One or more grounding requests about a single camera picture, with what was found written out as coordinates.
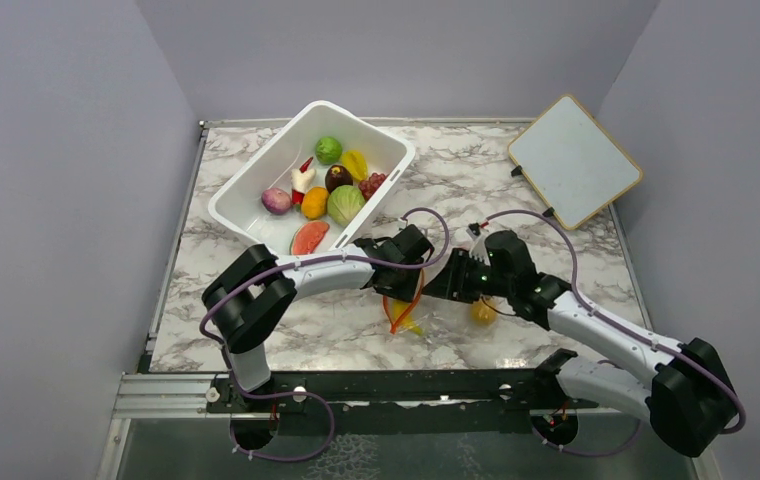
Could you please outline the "clear zip top bag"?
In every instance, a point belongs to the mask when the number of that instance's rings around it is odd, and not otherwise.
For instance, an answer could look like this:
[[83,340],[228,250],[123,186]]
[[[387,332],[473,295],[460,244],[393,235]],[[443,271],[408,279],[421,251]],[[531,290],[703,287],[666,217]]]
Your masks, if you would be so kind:
[[473,304],[455,303],[444,301],[425,296],[421,293],[422,288],[426,285],[426,275],[422,273],[419,278],[418,291],[412,302],[417,303],[414,311],[414,319],[417,324],[424,330],[423,336],[418,336],[410,332],[392,334],[390,332],[390,322],[387,317],[387,308],[391,300],[386,296],[382,297],[382,310],[388,322],[388,333],[391,339],[400,343],[423,344],[423,345],[444,345],[459,346],[471,343],[483,337],[489,329],[496,323],[481,327],[475,325],[469,317],[469,309]]

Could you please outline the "orange fake fruit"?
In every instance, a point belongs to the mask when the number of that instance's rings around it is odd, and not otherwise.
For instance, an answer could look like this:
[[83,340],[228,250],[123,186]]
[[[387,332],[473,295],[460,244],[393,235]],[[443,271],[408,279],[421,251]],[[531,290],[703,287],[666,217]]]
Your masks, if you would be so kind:
[[301,213],[310,221],[319,220],[327,213],[329,192],[324,187],[313,187],[303,197]]

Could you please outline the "white plastic bin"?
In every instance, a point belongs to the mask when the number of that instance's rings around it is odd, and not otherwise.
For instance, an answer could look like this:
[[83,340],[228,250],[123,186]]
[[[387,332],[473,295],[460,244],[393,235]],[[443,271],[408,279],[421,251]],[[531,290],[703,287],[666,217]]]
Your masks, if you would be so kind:
[[296,230],[306,221],[297,211],[273,215],[261,202],[269,187],[287,190],[290,172],[315,155],[315,144],[324,136],[340,141],[346,151],[357,150],[370,172],[387,175],[381,188],[346,227],[332,223],[318,247],[320,251],[340,248],[365,236],[396,184],[416,157],[414,145],[388,133],[329,101],[305,106],[212,196],[208,212],[245,244],[265,243],[276,254],[287,254]]

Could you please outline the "white garlic fake food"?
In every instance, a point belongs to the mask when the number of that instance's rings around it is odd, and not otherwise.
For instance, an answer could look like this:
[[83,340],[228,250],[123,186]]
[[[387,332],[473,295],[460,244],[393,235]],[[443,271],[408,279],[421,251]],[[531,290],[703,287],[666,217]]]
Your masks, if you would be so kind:
[[292,191],[306,194],[312,188],[315,176],[316,170],[314,168],[293,169],[291,171]]

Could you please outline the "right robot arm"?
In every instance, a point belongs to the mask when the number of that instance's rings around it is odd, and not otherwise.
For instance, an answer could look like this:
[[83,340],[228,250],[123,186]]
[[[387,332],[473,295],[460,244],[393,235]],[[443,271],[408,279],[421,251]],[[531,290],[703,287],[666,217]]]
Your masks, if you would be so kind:
[[478,244],[477,253],[454,249],[424,295],[461,303],[503,298],[516,316],[613,363],[602,367],[575,354],[557,358],[533,380],[541,404],[556,407],[574,398],[618,410],[687,457],[700,456],[717,436],[742,425],[743,406],[711,344],[679,342],[610,316],[571,283],[538,271],[512,231],[491,233]]

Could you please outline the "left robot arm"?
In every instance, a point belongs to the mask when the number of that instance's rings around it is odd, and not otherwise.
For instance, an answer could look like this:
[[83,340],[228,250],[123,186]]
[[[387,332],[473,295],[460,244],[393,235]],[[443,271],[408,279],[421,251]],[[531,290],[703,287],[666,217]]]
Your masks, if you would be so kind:
[[431,242],[414,225],[393,237],[359,239],[318,254],[279,257],[263,244],[246,249],[201,296],[205,317],[217,328],[235,378],[235,401],[250,411],[269,401],[271,371],[264,342],[292,303],[363,289],[411,301],[421,265],[433,252]]

